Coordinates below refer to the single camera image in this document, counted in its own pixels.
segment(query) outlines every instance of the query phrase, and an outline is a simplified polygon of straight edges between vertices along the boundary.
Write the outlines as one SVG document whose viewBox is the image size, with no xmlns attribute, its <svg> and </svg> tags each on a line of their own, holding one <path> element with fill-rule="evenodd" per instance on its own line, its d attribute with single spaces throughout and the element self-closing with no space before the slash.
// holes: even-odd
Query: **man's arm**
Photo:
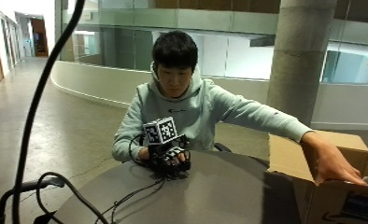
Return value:
<svg viewBox="0 0 368 224">
<path fill-rule="evenodd" d="M 112 147 L 112 156 L 117 161 L 129 161 L 129 145 L 132 139 L 142 133 L 142 119 L 141 119 L 141 106 L 138 95 L 136 94 L 132 104 L 126 109 L 125 116 L 122 118 L 122 122 L 118 128 L 118 131 L 114 135 L 113 147 Z M 132 155 L 137 159 L 138 151 L 141 150 L 141 146 L 138 146 L 138 141 L 133 141 L 132 143 Z"/>
<path fill-rule="evenodd" d="M 296 118 L 258 102 L 233 95 L 220 87 L 214 86 L 213 90 L 216 122 L 222 120 L 308 145 L 318 155 L 317 183 L 325 179 L 338 179 L 365 185 L 358 170 L 350 166 L 336 146 L 312 132 Z"/>
</svg>

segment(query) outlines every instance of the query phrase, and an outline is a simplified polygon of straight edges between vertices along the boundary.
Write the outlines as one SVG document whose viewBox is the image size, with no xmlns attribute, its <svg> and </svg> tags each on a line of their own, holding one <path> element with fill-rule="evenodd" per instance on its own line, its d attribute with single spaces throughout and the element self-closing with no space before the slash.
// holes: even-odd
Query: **young man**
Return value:
<svg viewBox="0 0 368 224">
<path fill-rule="evenodd" d="M 224 121 L 258 131 L 277 134 L 309 145 L 318 154 L 318 182 L 326 178 L 365 185 L 358 171 L 338 149 L 296 118 L 266 105 L 233 95 L 201 79 L 196 68 L 197 47 L 192 38 L 173 31 L 161 35 L 153 47 L 152 80 L 137 86 L 114 136 L 112 155 L 129 161 L 130 140 L 142 133 L 142 124 L 173 117 L 177 134 L 190 139 L 189 149 L 209 150 L 213 146 L 214 124 Z M 149 159 L 148 147 L 132 145 L 132 155 Z"/>
</svg>

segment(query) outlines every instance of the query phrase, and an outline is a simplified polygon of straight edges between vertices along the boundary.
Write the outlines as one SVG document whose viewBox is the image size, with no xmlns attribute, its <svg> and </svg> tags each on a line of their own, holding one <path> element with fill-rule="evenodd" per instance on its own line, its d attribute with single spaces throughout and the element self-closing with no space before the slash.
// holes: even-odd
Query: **concrete pillar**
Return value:
<svg viewBox="0 0 368 224">
<path fill-rule="evenodd" d="M 282 0 L 266 104 L 310 124 L 336 0 Z"/>
</svg>

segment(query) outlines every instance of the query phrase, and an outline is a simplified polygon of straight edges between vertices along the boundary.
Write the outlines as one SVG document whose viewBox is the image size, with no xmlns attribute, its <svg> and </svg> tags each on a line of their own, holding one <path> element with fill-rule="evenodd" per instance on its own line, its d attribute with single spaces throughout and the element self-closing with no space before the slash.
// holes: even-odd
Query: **black cable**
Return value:
<svg viewBox="0 0 368 224">
<path fill-rule="evenodd" d="M 57 40 L 57 43 L 54 45 L 53 50 L 50 51 L 46 63 L 45 63 L 45 69 L 44 73 L 40 76 L 36 92 L 33 94 L 33 99 L 28 111 L 28 118 L 25 123 L 25 129 L 22 134 L 22 143 L 21 143 L 21 152 L 20 152 L 20 160 L 18 160 L 18 166 L 17 166 L 17 174 L 14 179 L 14 186 L 13 186 L 13 196 L 12 196 L 12 223 L 20 224 L 20 188 L 22 186 L 22 179 L 24 179 L 24 171 L 25 171 L 25 163 L 26 163 L 26 155 L 28 155 L 28 142 L 30 137 L 30 130 L 32 130 L 32 124 L 34 120 L 37 105 L 42 96 L 44 88 L 46 85 L 46 80 L 49 76 L 49 72 L 52 69 L 52 65 L 56 62 L 56 59 L 58 57 L 58 54 L 61 52 L 61 49 L 64 47 L 64 43 L 66 42 L 68 38 L 70 37 L 70 34 L 74 30 L 74 27 L 80 21 L 81 15 L 82 15 L 82 6 L 84 6 L 84 0 L 76 1 L 76 6 L 72 14 L 70 21 L 64 29 L 64 32 Z"/>
<path fill-rule="evenodd" d="M 118 207 L 125 201 L 128 201 L 137 193 L 140 193 L 142 190 L 149 189 L 150 187 L 153 187 L 154 185 L 157 185 L 158 183 L 161 183 L 161 185 L 158 186 L 158 188 L 157 188 L 156 191 L 153 192 L 153 193 L 156 193 L 156 192 L 161 189 L 161 187 L 162 187 L 162 185 L 164 185 L 164 182 L 165 182 L 165 178 L 158 179 L 158 180 L 156 181 L 156 183 L 153 183 L 150 186 L 148 186 L 148 187 L 145 187 L 145 188 L 142 188 L 142 189 L 134 190 L 133 192 L 130 192 L 129 194 L 126 194 L 126 195 L 120 199 L 118 202 L 113 202 L 113 205 L 101 213 L 101 214 L 104 215 L 106 212 L 109 212 L 109 211 L 113 209 L 113 211 L 112 211 L 112 216 L 110 216 L 110 223 L 112 223 L 112 224 L 114 223 L 114 222 L 113 222 L 113 216 L 114 216 L 114 212 L 116 212 L 117 207 Z"/>
<path fill-rule="evenodd" d="M 92 212 L 96 214 L 97 216 L 97 220 L 101 221 L 102 224 L 109 224 L 106 219 L 104 218 L 104 216 L 101 215 L 100 211 L 97 210 L 97 208 L 89 203 L 89 201 L 82 197 L 82 195 L 80 194 L 80 192 L 77 191 L 77 189 L 73 187 L 72 183 L 69 182 L 69 180 L 60 174 L 57 173 L 53 173 L 53 172 L 46 172 L 41 175 L 41 177 L 38 178 L 38 181 L 37 181 L 37 189 L 36 189 L 36 201 L 37 201 L 37 204 L 40 206 L 40 208 L 44 210 L 45 214 L 58 223 L 58 224 L 64 224 L 61 222 L 60 219 L 57 219 L 50 213 L 49 211 L 46 210 L 44 204 L 42 204 L 42 201 L 41 201 L 41 198 L 40 198 L 40 184 L 44 180 L 44 178 L 48 176 L 48 175 L 53 175 L 53 176 L 57 176 L 58 178 L 61 178 L 61 180 L 65 182 L 65 184 L 68 185 L 68 187 L 70 188 L 74 196 L 77 197 L 77 199 L 81 201 L 81 203 L 84 203 L 85 207 L 89 208 L 89 210 L 92 210 Z"/>
</svg>

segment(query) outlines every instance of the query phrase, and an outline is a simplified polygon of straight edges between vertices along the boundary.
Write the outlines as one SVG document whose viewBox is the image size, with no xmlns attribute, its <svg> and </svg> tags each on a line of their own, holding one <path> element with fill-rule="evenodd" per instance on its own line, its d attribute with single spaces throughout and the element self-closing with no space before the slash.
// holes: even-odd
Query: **glass window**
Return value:
<svg viewBox="0 0 368 224">
<path fill-rule="evenodd" d="M 65 2 L 62 27 L 74 0 Z M 202 76 L 269 79 L 274 34 L 264 28 L 274 29 L 278 8 L 280 0 L 88 0 L 61 60 L 148 71 L 157 37 L 180 27 Z M 250 30 L 234 26 L 234 13 L 249 14 L 240 22 L 253 20 Z M 368 84 L 368 0 L 337 2 L 321 82 Z"/>
</svg>

